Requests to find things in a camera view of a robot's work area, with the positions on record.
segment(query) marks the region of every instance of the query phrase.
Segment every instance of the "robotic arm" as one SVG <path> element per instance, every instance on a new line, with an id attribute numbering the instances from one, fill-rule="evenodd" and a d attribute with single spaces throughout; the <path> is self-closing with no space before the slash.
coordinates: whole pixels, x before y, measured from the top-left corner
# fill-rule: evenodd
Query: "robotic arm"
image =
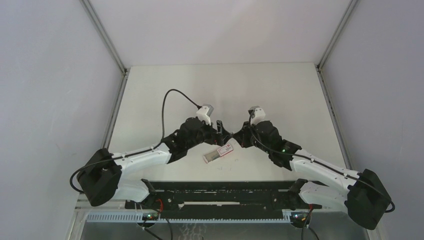
<path id="1" fill-rule="evenodd" d="M 301 146 L 282 139 L 277 128 L 265 120 L 265 112 L 259 106 L 249 110 L 249 121 L 236 133 L 226 131 L 219 120 L 217 129 L 214 129 L 210 119 L 212 111 L 212 106 L 204 104 L 196 112 L 196 117 L 188 118 L 156 147 L 113 154 L 105 148 L 98 150 L 76 172 L 76 178 L 90 204 L 100 206 L 112 199 L 141 202 L 149 194 L 154 194 L 155 189 L 146 179 L 128 179 L 130 174 L 153 165 L 175 162 L 198 144 L 223 146 L 231 138 L 243 148 L 255 146 L 268 153 L 269 159 L 281 168 L 303 173 L 323 183 L 319 185 L 298 179 L 289 192 L 307 204 L 348 213 L 354 222 L 366 229 L 375 229 L 392 203 L 374 172 L 366 169 L 360 173 L 337 167 L 313 156 Z"/>

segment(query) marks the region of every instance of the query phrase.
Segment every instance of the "cable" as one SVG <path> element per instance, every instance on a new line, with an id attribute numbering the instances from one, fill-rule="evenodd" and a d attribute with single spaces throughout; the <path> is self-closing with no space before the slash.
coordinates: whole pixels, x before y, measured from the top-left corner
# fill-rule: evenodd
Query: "cable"
<path id="1" fill-rule="evenodd" d="M 312 234 L 315 236 L 316 240 L 320 240 L 320 238 L 318 237 L 317 233 L 312 229 L 312 227 L 308 227 L 308 229 L 312 232 Z"/>
<path id="2" fill-rule="evenodd" d="M 143 204 L 141 204 L 141 203 L 139 203 L 139 202 L 136 202 L 136 204 L 140 205 L 140 208 L 151 209 L 151 210 L 153 210 L 153 211 L 157 212 L 157 213 L 159 214 L 159 216 L 160 216 L 160 214 L 162 213 L 162 211 L 159 211 L 159 210 L 154 209 L 154 208 L 152 208 L 152 207 L 149 207 L 149 206 L 143 205 Z M 171 223 L 170 223 L 170 221 L 168 220 L 168 218 L 164 217 L 164 219 L 165 219 L 165 220 L 166 220 L 166 222 L 168 223 L 169 231 L 170 231 L 170 234 L 171 234 L 171 240 L 173 240 L 173 238 L 174 238 L 174 233 L 173 233 L 173 230 L 172 230 Z M 143 225 L 146 223 L 146 221 L 147 221 L 147 220 L 144 220 L 144 222 L 141 224 L 141 227 L 143 227 Z M 162 240 L 160 237 L 158 237 L 158 236 L 157 236 L 156 234 L 154 234 L 153 232 L 151 232 L 151 231 L 147 231 L 147 228 L 144 228 L 144 230 L 145 230 L 146 232 L 148 232 L 149 234 L 151 234 L 153 237 L 157 238 L 158 240 Z"/>
<path id="3" fill-rule="evenodd" d="M 196 108 L 197 109 L 200 109 L 202 106 L 200 106 L 200 105 L 198 105 L 198 104 L 196 104 L 193 100 L 191 100 L 187 95 L 185 95 L 182 91 L 180 91 L 180 90 L 178 90 L 178 89 L 169 89 L 166 93 L 165 93 L 165 96 L 163 97 L 163 102 L 162 102 L 162 116 L 161 116 L 161 118 L 162 118 L 162 137 L 161 137 L 161 139 L 160 139 L 160 141 L 159 141 L 159 143 L 157 144 L 157 145 L 155 145 L 153 148 L 148 148 L 148 149 L 145 149 L 145 150 L 141 150 L 141 151 L 137 151 L 137 152 L 133 152 L 133 153 L 130 153 L 130 154 L 127 154 L 125 157 L 126 158 L 129 158 L 129 157 L 132 157 L 132 156 L 135 156 L 135 155 L 139 155 L 139 154 L 144 154 L 144 153 L 147 153 L 147 152 L 150 152 L 150 151 L 152 151 L 152 150 L 155 150 L 155 149 L 157 149 L 161 144 L 162 144 L 162 141 L 163 141 L 163 139 L 165 138 L 165 119 L 164 119 L 164 112 L 165 112 L 165 102 L 166 102 L 166 100 L 167 100 L 167 96 L 168 96 L 168 94 L 170 93 L 170 92 L 178 92 L 178 93 L 180 93 L 181 95 L 183 95 L 187 100 L 189 100 L 192 104 L 194 104 L 195 106 L 196 106 Z M 77 192 L 79 192 L 80 194 L 83 194 L 84 193 L 84 191 L 83 190 L 80 190 L 80 189 L 78 189 L 75 185 L 74 185 L 74 177 L 75 177 L 75 175 L 77 175 L 79 172 L 81 172 L 82 170 L 84 170 L 84 169 L 86 169 L 86 168 L 88 168 L 88 167 L 91 167 L 91 166 L 93 166 L 93 165 L 97 165 L 97 164 L 101 164 L 101 163 L 106 163 L 106 162 L 111 162 L 111 161 L 115 161 L 115 160 L 119 160 L 119 159 L 122 159 L 123 157 L 122 156 L 119 156 L 119 157 L 115 157 L 115 158 L 111 158 L 111 159 L 102 159 L 102 160 L 100 160 L 100 161 L 98 161 L 98 162 L 94 162 L 94 163 L 91 163 L 91 164 L 88 164 L 88 165 L 85 165 L 85 166 L 82 166 L 82 167 L 80 167 L 80 168 L 78 168 L 78 170 L 76 170 L 75 172 L 73 172 L 72 173 L 72 175 L 70 176 L 70 178 L 69 178 L 69 184 L 70 184 L 70 186 L 71 186 L 71 188 L 73 188 L 75 191 L 77 191 Z"/>
<path id="4" fill-rule="evenodd" d="M 310 217 L 310 216 L 311 216 L 311 214 L 312 214 L 312 210 L 314 210 L 314 208 L 313 208 L 313 207 L 311 207 L 311 208 L 310 208 L 309 213 L 307 214 L 306 219 L 304 220 L 304 221 L 305 221 L 305 223 L 303 224 L 302 232 L 300 233 L 300 239 L 301 239 L 301 240 L 304 240 L 304 230 L 305 230 L 306 225 L 307 225 L 307 223 L 308 223 L 308 219 L 309 219 L 309 217 Z"/>
<path id="5" fill-rule="evenodd" d="M 251 113 L 251 114 L 250 114 L 250 116 L 249 116 L 248 126 L 249 126 L 249 129 L 250 129 L 250 133 L 252 134 L 252 136 L 253 136 L 254 140 L 256 141 L 256 143 L 258 143 L 258 144 L 262 145 L 265 149 L 267 149 L 269 152 L 272 152 L 272 153 L 281 154 L 281 155 L 288 155 L 288 156 L 295 156 L 295 157 L 303 158 L 303 159 L 306 159 L 306 160 L 309 160 L 309 161 L 311 161 L 311 160 L 312 160 L 312 158 L 310 158 L 310 157 L 308 157 L 308 156 L 304 156 L 304 155 L 300 155 L 300 154 L 292 154 L 292 153 L 287 153 L 287 152 L 282 152 L 282 151 L 276 151 L 276 150 L 273 150 L 273 149 L 271 149 L 271 148 L 269 148 L 269 147 L 265 146 L 265 145 L 264 145 L 261 141 L 259 141 L 259 139 L 255 136 L 255 133 L 254 133 L 254 130 L 253 130 L 253 127 L 252 127 L 252 124 L 251 124 L 251 122 L 252 122 L 252 117 L 253 117 L 253 114 L 254 114 L 254 113 L 255 113 L 255 111 L 252 111 L 252 113 Z M 389 197 L 387 197 L 385 194 L 383 194 L 381 191 L 379 191 L 377 188 L 375 188 L 375 187 L 374 187 L 374 186 L 372 186 L 371 184 L 368 184 L 367 182 L 362 181 L 362 180 L 360 180 L 359 178 L 354 177 L 354 176 L 351 176 L 351 175 L 346 175 L 346 176 L 345 176 L 343 172 L 338 171 L 338 170 L 336 170 L 336 169 L 334 169 L 334 168 L 332 168 L 332 167 L 330 167 L 330 166 L 327 166 L 327 165 L 325 165 L 324 163 L 319 162 L 319 161 L 317 161 L 317 160 L 314 160 L 314 161 L 313 161 L 313 163 L 316 163 L 316 164 L 318 164 L 318 165 L 321 165 L 321 166 L 323 166 L 324 168 L 329 169 L 329 170 L 331 170 L 331 171 L 333 171 L 333 172 L 335 172 L 335 173 L 337 173 L 337 174 L 340 174 L 340 175 L 342 175 L 342 176 L 344 176 L 344 177 L 346 177 L 346 178 L 349 178 L 349 179 L 352 179 L 352 180 L 356 180 L 356 181 L 358 181 L 358 182 L 360 182 L 360 183 L 362 183 L 362 184 L 366 185 L 366 186 L 367 186 L 367 187 L 369 187 L 370 189 L 374 190 L 376 193 L 378 193 L 379 195 L 381 195 L 381 196 L 382 196 L 382 197 L 383 197 L 386 201 L 388 201 L 388 202 L 391 204 L 391 209 L 386 210 L 386 211 L 385 211 L 385 213 L 391 213 L 391 212 L 393 212 L 393 211 L 395 210 L 395 204 L 393 203 L 392 199 L 390 199 Z"/>

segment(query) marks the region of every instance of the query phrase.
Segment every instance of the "gray wall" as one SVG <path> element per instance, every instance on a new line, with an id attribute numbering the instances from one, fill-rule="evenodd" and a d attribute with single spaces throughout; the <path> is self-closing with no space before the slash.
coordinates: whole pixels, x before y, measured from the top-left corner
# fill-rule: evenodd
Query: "gray wall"
<path id="1" fill-rule="evenodd" d="M 60 240 L 121 74 L 77 0 L 0 7 L 1 239 Z"/>
<path id="2" fill-rule="evenodd" d="M 424 1 L 363 0 L 324 77 L 359 170 L 374 170 L 396 204 L 389 239 L 421 239 L 424 200 Z"/>

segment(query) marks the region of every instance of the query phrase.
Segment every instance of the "wall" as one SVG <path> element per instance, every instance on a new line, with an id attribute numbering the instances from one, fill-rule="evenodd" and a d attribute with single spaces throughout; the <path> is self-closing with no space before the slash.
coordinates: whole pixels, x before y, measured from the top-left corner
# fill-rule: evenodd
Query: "wall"
<path id="1" fill-rule="evenodd" d="M 352 160 L 374 170 L 396 204 L 389 239 L 424 223 L 424 1 L 361 1 L 324 67 Z"/>
<path id="2" fill-rule="evenodd" d="M 315 62 L 350 0 L 92 0 L 126 67 Z"/>
<path id="3" fill-rule="evenodd" d="M 1 2 L 0 233 L 64 239 L 121 73 L 77 0 Z"/>

